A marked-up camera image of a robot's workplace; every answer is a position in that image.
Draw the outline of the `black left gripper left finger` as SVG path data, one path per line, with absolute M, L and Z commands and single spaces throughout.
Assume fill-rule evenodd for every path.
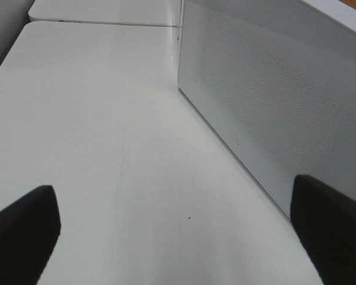
M 42 185 L 0 211 L 0 284 L 37 284 L 61 233 L 55 190 Z

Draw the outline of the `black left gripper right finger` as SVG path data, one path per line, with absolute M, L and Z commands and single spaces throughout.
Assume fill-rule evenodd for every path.
M 290 221 L 323 284 L 356 284 L 356 201 L 297 175 Z

